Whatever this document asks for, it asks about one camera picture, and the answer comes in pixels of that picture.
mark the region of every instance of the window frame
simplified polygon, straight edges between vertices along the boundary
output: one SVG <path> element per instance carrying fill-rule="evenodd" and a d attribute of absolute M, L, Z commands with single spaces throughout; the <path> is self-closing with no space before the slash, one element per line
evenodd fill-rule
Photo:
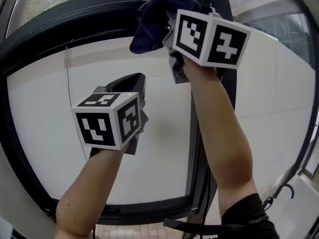
<path fill-rule="evenodd" d="M 11 15 L 16 0 L 1 0 L 0 1 L 0 44 L 6 38 L 6 32 L 9 27 Z"/>
<path fill-rule="evenodd" d="M 210 0 L 198 0 L 208 9 Z M 138 27 L 136 10 L 145 1 L 70 0 L 36 16 L 0 45 L 0 142 L 17 178 L 30 197 L 53 220 L 58 200 L 44 189 L 28 162 L 10 110 L 7 77 L 58 51 L 86 43 L 133 36 Z M 131 205 L 105 206 L 99 224 L 137 225 L 178 219 L 201 212 L 208 166 L 192 101 L 190 148 L 185 196 Z M 217 185 L 211 192 L 215 194 Z"/>

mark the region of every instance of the dark fabric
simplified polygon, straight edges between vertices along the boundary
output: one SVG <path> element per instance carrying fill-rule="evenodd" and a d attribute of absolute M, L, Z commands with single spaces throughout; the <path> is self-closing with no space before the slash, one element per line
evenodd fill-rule
<path fill-rule="evenodd" d="M 177 9 L 199 12 L 200 4 L 196 0 L 149 0 L 143 4 L 136 13 L 140 25 L 130 51 L 142 54 L 162 48 L 168 34 L 166 11 L 177 12 Z"/>
<path fill-rule="evenodd" d="M 222 224 L 245 225 L 251 220 L 266 215 L 258 194 L 252 194 L 229 208 L 222 218 Z M 220 239 L 279 239 L 275 226 L 271 221 L 261 221 L 255 225 L 246 226 L 240 231 L 219 235 Z"/>
<path fill-rule="evenodd" d="M 91 152 L 90 152 L 90 157 L 89 157 L 89 159 L 90 159 L 91 157 L 95 156 L 96 154 L 100 153 L 101 150 L 103 150 L 103 149 L 99 149 L 99 148 L 94 148 L 94 147 L 92 147 L 92 148 L 91 148 Z"/>

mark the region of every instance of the white cube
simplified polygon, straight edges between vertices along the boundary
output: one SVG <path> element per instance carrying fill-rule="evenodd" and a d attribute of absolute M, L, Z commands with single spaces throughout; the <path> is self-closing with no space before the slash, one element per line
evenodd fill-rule
<path fill-rule="evenodd" d="M 179 9 L 173 48 L 201 66 L 237 69 L 249 36 L 230 21 Z"/>
<path fill-rule="evenodd" d="M 122 149 L 141 129 L 139 93 L 93 93 L 71 108 L 85 146 Z"/>

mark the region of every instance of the white wall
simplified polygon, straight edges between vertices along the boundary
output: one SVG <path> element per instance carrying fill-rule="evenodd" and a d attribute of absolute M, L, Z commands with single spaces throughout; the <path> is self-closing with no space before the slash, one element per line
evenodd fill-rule
<path fill-rule="evenodd" d="M 55 224 L 24 190 L 1 146 L 0 215 L 28 239 L 43 239 L 44 235 L 48 239 L 54 237 Z"/>
<path fill-rule="evenodd" d="M 267 211 L 281 239 L 306 238 L 319 215 L 319 193 L 306 176 L 295 176 L 289 184 L 295 190 L 284 188 Z"/>
<path fill-rule="evenodd" d="M 176 85 L 167 51 L 129 51 L 131 38 L 91 43 L 68 50 L 72 103 L 98 85 L 127 74 L 147 77 L 150 121 L 136 156 L 125 155 L 108 204 L 152 202 L 185 195 L 190 123 L 189 84 Z M 83 165 L 68 97 L 66 52 L 43 58 L 8 78 L 14 124 L 25 154 L 42 185 L 60 199 Z M 85 148 L 87 157 L 90 148 Z"/>
<path fill-rule="evenodd" d="M 252 29 L 237 72 L 235 113 L 252 149 L 260 194 L 294 164 L 314 94 L 314 70 L 281 43 Z M 206 223 L 219 222 L 216 197 Z"/>

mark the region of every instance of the navy cloth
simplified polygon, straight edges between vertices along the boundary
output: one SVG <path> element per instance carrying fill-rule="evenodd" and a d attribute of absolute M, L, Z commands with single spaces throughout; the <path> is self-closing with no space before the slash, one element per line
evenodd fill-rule
<path fill-rule="evenodd" d="M 163 47 L 162 41 L 168 34 L 166 28 L 166 11 L 177 12 L 178 9 L 200 11 L 196 0 L 149 0 L 137 11 L 140 23 L 130 45 L 130 51 L 142 54 Z"/>

